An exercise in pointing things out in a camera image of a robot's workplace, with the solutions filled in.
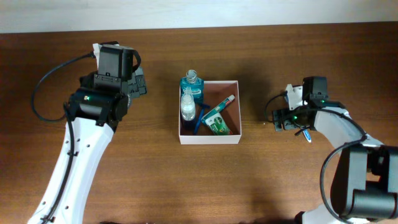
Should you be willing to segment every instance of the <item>clear bottle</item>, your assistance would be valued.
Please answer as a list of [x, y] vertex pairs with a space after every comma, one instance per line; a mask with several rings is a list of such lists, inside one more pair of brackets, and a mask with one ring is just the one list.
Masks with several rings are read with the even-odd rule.
[[198, 78], [196, 71], [189, 70], [187, 76], [182, 78], [180, 81], [181, 95], [184, 94], [187, 87], [191, 87], [193, 99], [196, 103], [203, 103], [203, 89], [205, 82]]
[[196, 109], [191, 87], [188, 86], [181, 97], [181, 119], [186, 130], [193, 130], [196, 125]]

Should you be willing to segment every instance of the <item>blue mouthwash bottle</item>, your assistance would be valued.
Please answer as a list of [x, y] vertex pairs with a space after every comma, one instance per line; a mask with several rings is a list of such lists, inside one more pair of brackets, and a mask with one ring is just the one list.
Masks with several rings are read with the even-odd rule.
[[194, 70], [189, 70], [187, 72], [187, 76], [181, 79], [181, 96], [185, 93], [188, 86], [191, 87], [195, 103], [203, 103], [203, 89], [205, 87], [205, 82], [201, 78], [197, 77], [197, 73]]

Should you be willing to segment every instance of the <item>open cardboard box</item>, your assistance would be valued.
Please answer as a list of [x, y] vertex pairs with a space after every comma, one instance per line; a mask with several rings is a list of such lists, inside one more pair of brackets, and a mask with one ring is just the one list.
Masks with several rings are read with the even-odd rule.
[[[238, 81], [205, 81], [204, 93], [204, 104], [210, 105], [210, 109], [205, 110], [204, 114], [207, 114], [214, 107], [219, 105], [230, 95], [235, 95], [235, 100], [232, 101], [223, 111], [221, 116], [223, 117], [226, 125], [232, 131], [233, 135], [229, 136], [216, 136], [210, 130], [210, 128], [201, 124], [197, 135], [193, 135], [193, 131], [187, 131], [184, 129], [181, 123], [181, 107], [178, 107], [178, 132], [180, 136], [181, 144], [237, 144], [242, 136], [242, 124], [241, 124], [241, 108], [239, 104], [239, 88]], [[179, 106], [181, 105], [181, 89], [179, 94]], [[200, 114], [200, 106], [196, 105], [197, 118]]]

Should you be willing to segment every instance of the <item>teal tube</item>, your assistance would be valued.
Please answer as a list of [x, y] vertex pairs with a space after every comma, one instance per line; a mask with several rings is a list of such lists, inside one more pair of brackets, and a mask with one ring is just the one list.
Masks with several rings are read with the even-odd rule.
[[235, 96], [231, 95], [227, 97], [227, 99], [223, 100], [219, 105], [217, 105], [215, 108], [213, 108], [211, 111], [209, 111], [206, 115], [204, 115], [201, 119], [201, 122], [203, 124], [206, 124], [206, 119], [213, 116], [214, 114], [217, 114], [221, 112], [223, 109], [225, 109], [233, 100], [235, 100]]

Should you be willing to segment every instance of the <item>wooden table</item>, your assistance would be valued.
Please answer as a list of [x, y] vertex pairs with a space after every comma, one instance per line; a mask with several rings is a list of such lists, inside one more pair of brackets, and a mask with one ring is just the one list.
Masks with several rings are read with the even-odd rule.
[[[41, 122], [30, 110], [34, 86], [92, 43], [118, 40], [137, 49], [148, 94], [134, 100], [102, 157], [84, 223], [277, 223], [321, 204], [318, 177], [332, 146], [320, 133], [311, 132], [309, 144], [264, 125], [265, 102], [286, 84], [326, 76], [330, 98], [396, 146], [397, 39], [396, 22], [1, 34], [0, 222], [32, 216], [62, 145], [65, 122]], [[180, 145], [178, 85], [188, 69], [205, 80], [239, 81], [238, 145]], [[52, 75], [37, 94], [38, 111], [62, 115], [78, 78], [93, 70], [95, 61], [85, 59]]]

